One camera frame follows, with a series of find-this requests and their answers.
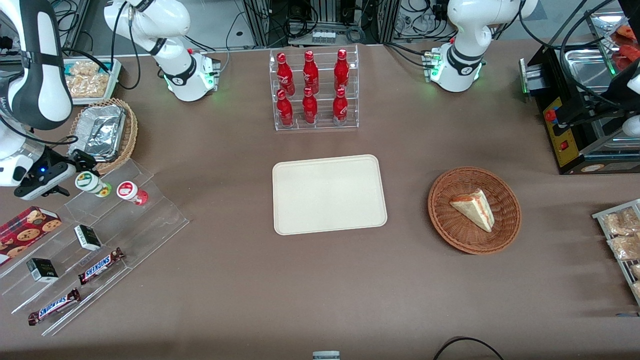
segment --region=red cookie package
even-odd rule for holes
[[[31,206],[5,225],[0,226],[0,266],[16,257],[60,224],[62,221],[57,214]]]

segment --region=sandwich slice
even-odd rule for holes
[[[493,223],[493,213],[489,207],[489,202],[486,200],[484,192],[480,189],[474,193],[468,195],[456,196],[449,202],[456,210],[473,221],[475,225],[478,225],[482,230],[487,233],[491,232]]]

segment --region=red button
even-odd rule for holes
[[[545,113],[545,120],[549,121],[549,122],[552,122],[555,119],[557,119],[556,111],[553,110],[553,109],[547,110],[547,112]]]

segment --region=small black box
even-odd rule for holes
[[[31,258],[27,261],[27,267],[35,281],[54,282],[58,280],[58,274],[53,268],[51,260]]]
[[[76,238],[80,241],[80,246],[90,251],[100,250],[100,240],[98,240],[91,227],[78,225],[74,228],[74,231],[76,232]]]

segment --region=brown table surface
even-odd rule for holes
[[[116,93],[140,122],[133,158],[191,223],[53,337],[0,302],[0,358],[430,359],[467,335],[506,359],[637,359],[640,319],[614,316],[637,308],[591,214],[640,197],[640,178],[558,175],[520,93],[518,59],[537,48],[492,44],[477,83],[451,94],[383,46],[359,46],[360,128],[329,133],[273,129],[268,51],[233,53],[220,90],[194,103],[142,58],[140,86]],[[131,84],[135,62],[122,61]],[[356,154],[380,161],[387,224],[277,235],[273,165]],[[428,220],[431,183],[463,165],[501,176],[520,201],[522,230],[501,253],[461,253]],[[0,203],[0,223],[29,205],[9,188]]]

